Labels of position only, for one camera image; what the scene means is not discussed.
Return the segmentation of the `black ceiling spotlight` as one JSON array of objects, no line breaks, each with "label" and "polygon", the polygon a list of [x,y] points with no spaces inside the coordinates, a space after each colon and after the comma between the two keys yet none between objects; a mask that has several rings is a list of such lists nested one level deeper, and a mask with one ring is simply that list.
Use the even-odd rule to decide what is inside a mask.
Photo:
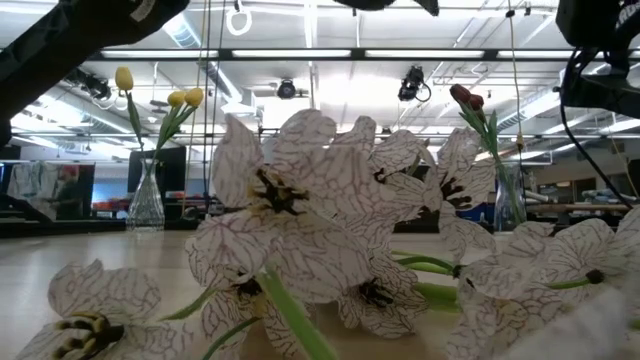
[{"label": "black ceiling spotlight", "polygon": [[81,68],[73,69],[65,76],[64,80],[74,87],[79,87],[93,99],[106,100],[112,94],[107,79],[99,78]]}]

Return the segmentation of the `black aluminium table frame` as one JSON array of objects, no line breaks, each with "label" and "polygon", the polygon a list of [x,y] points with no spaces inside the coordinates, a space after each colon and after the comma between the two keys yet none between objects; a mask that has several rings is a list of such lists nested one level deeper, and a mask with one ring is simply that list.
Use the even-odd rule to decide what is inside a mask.
[{"label": "black aluminium table frame", "polygon": [[124,219],[38,222],[18,218],[0,219],[0,239],[101,232],[145,231],[153,227],[130,227]]}]

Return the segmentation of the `white artificial flower bunch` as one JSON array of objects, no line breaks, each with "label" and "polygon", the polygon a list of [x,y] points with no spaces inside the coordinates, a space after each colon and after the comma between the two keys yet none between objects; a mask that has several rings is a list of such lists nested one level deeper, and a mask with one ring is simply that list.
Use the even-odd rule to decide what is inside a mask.
[{"label": "white artificial flower bunch", "polygon": [[48,289],[57,320],[15,360],[240,360],[255,326],[282,360],[364,360],[336,356],[315,309],[334,303],[345,327],[382,338],[414,334],[434,293],[390,235],[424,209],[438,216],[457,282],[445,360],[640,360],[640,208],[617,228],[527,221],[497,243],[457,216],[492,186],[480,142],[457,129],[432,156],[409,132],[377,143],[372,119],[338,133],[309,109],[264,152],[228,118],[213,178],[228,211],[185,243],[200,297],[160,318],[143,272],[67,265]]}]

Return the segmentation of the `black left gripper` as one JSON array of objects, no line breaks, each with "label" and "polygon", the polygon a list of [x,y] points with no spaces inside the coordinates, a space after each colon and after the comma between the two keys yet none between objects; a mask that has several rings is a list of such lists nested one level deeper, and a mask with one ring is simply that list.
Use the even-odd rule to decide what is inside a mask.
[{"label": "black left gripper", "polygon": [[[390,7],[396,0],[333,0],[336,3],[361,11],[382,11]],[[440,13],[439,0],[413,0],[431,16]]]}]

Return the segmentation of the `dark red artificial tulip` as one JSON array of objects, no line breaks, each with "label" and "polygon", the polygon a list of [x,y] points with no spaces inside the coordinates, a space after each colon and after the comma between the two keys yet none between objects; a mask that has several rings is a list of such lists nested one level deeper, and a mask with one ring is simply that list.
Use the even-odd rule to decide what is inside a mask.
[{"label": "dark red artificial tulip", "polygon": [[511,209],[515,216],[515,224],[520,225],[523,222],[523,217],[518,205],[517,193],[514,188],[515,183],[512,177],[507,173],[507,169],[504,166],[501,160],[501,155],[498,151],[496,112],[492,112],[489,116],[485,114],[483,109],[484,99],[480,95],[472,94],[470,97],[469,106],[473,110],[478,120],[483,123],[481,130],[483,142],[485,144],[485,147],[491,153],[493,159],[495,160],[500,180],[504,183],[506,192],[509,194]]},{"label": "dark red artificial tulip", "polygon": [[480,135],[482,145],[487,150],[483,142],[482,133],[481,133],[483,123],[478,120],[473,110],[469,106],[470,97],[473,93],[471,93],[467,88],[465,88],[460,84],[454,84],[453,86],[451,86],[449,89],[449,93],[451,97],[459,104],[461,108],[462,118]]}]

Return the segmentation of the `clear glass vase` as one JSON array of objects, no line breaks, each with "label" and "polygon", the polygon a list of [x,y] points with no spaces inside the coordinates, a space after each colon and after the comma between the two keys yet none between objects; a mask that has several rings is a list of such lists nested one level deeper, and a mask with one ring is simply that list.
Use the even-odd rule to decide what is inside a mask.
[{"label": "clear glass vase", "polygon": [[159,232],[164,230],[165,214],[156,178],[158,161],[143,158],[140,181],[131,199],[126,219],[129,232]]},{"label": "clear glass vase", "polygon": [[497,171],[494,229],[512,231],[526,219],[521,169],[515,163],[504,164]]}]

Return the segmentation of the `black overhead light bar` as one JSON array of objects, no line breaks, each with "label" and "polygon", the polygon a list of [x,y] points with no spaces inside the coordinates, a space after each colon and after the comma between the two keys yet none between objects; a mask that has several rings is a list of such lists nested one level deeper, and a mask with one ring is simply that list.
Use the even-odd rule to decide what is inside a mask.
[{"label": "black overhead light bar", "polygon": [[563,61],[565,49],[459,49],[459,48],[306,48],[306,49],[124,49],[106,48],[91,61]]}]

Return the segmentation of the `black monitor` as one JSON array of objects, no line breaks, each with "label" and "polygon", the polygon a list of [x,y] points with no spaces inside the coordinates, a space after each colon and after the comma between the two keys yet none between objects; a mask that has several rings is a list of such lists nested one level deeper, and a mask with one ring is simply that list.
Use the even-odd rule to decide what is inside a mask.
[{"label": "black monitor", "polygon": [[[153,151],[133,151],[129,156],[127,191],[133,193],[145,171],[142,159],[151,160]],[[184,146],[163,148],[156,156],[156,181],[162,199],[167,192],[185,189],[187,150]]]}]

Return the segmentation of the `person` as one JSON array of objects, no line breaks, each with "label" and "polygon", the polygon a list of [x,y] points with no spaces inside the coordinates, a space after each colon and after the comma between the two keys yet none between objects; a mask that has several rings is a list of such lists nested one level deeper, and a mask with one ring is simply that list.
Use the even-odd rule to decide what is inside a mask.
[{"label": "person", "polygon": [[63,165],[59,169],[54,197],[50,200],[57,220],[87,217],[92,195],[93,170],[86,165]]}]

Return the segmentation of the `yellow artificial tulip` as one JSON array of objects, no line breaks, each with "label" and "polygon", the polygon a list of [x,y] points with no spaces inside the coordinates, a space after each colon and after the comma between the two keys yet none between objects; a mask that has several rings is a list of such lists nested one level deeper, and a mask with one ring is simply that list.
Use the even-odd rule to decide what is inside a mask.
[{"label": "yellow artificial tulip", "polygon": [[163,118],[154,156],[157,156],[160,149],[179,128],[179,117],[185,110],[185,96],[185,91],[174,91],[168,96],[167,102],[171,106],[171,110]]},{"label": "yellow artificial tulip", "polygon": [[193,88],[185,92],[186,92],[185,110],[182,112],[181,116],[179,117],[179,128],[177,129],[175,134],[178,132],[178,130],[180,129],[180,126],[185,122],[185,120],[198,109],[198,107],[200,106],[204,98],[204,91],[201,88]]},{"label": "yellow artificial tulip", "polygon": [[126,108],[129,114],[129,121],[136,135],[136,138],[140,147],[140,151],[143,152],[145,144],[142,139],[142,126],[141,126],[138,110],[133,100],[132,90],[134,87],[134,81],[128,67],[121,66],[116,69],[115,83],[119,91],[123,92],[126,97],[126,101],[127,101]]}]

